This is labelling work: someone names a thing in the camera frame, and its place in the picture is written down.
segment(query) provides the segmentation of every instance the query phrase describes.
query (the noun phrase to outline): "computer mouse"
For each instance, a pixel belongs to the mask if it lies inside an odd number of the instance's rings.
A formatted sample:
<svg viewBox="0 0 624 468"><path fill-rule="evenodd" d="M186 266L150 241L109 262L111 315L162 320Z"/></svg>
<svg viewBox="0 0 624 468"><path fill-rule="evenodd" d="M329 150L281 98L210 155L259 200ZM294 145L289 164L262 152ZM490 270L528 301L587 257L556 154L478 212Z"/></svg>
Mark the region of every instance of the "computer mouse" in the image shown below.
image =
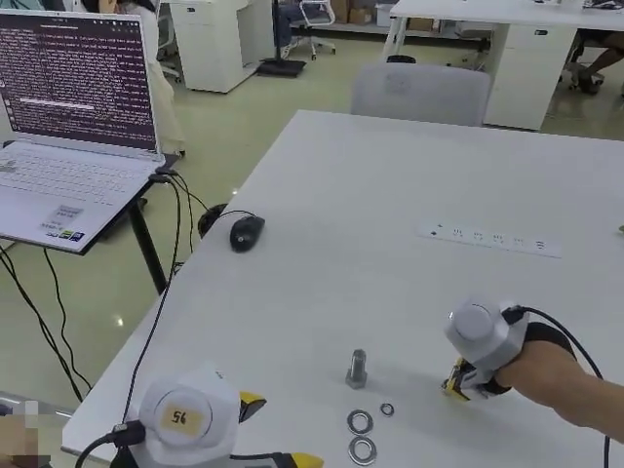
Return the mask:
<svg viewBox="0 0 624 468"><path fill-rule="evenodd" d="M253 249L264 228L264 222L263 217L251 215L236 221L230 231L232 250L241 254Z"/></svg>

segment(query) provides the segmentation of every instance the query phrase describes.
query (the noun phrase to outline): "hex bolt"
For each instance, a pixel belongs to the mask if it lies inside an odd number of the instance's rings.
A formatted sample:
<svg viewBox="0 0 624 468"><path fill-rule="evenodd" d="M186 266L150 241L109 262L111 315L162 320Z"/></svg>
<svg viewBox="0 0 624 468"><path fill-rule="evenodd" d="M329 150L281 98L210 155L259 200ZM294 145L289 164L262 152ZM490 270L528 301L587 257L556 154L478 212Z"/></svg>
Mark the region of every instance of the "hex bolt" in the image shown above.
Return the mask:
<svg viewBox="0 0 624 468"><path fill-rule="evenodd" d="M367 353L364 349L356 349L351 357L351 368L347 372L347 376L344 379L347 385L354 390L364 388L367 384Z"/></svg>

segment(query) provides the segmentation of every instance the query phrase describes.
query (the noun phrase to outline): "metal washer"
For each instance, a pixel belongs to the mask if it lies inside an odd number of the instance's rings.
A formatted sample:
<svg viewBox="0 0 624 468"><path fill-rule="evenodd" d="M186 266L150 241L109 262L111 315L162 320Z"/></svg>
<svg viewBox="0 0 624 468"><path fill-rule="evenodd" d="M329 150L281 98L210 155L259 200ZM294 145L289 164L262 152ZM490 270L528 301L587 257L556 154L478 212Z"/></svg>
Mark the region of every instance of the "metal washer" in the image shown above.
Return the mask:
<svg viewBox="0 0 624 468"><path fill-rule="evenodd" d="M370 453L369 456L362 458L355 452L357 446L367 446ZM377 446L368 437L357 436L349 443L349 456L356 465L369 466L377 459Z"/></svg>
<svg viewBox="0 0 624 468"><path fill-rule="evenodd" d="M358 429L355 427L355 418L358 416L363 417L367 422L367 426L364 429ZM365 436L372 430L372 416L363 409L354 409L347 416L347 425L349 426L349 430L356 436Z"/></svg>
<svg viewBox="0 0 624 468"><path fill-rule="evenodd" d="M384 416L390 417L394 415L394 406L391 403L382 403L379 410Z"/></svg>

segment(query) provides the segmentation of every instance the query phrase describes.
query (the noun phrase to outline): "laptop screen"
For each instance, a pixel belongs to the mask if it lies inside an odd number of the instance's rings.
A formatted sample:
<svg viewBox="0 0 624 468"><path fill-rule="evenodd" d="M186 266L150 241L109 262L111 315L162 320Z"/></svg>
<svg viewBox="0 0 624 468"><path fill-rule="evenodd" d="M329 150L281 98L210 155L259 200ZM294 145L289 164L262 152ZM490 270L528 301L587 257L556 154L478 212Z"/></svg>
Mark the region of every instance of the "laptop screen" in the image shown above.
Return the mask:
<svg viewBox="0 0 624 468"><path fill-rule="evenodd" d="M17 133L157 150L138 19L0 11L0 94Z"/></svg>

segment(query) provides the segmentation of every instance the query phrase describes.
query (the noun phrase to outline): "black table leg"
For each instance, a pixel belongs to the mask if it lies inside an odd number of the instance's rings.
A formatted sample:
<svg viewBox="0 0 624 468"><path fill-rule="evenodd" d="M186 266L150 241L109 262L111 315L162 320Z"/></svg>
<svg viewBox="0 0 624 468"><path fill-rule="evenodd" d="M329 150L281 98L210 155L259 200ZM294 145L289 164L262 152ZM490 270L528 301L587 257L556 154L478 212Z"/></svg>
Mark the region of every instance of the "black table leg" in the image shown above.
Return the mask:
<svg viewBox="0 0 624 468"><path fill-rule="evenodd" d="M152 237L149 235L149 231L147 230L147 224L145 223L143 213L140 212L138 205L134 204L128 210L128 214L130 216L130 223L133 226L133 231L135 231L138 246L140 247L140 251L143 253L143 258L147 264L149 274L152 276L156 291L158 294L162 294L167 287L167 277L163 271L163 266L160 263L158 254L156 253Z"/></svg>

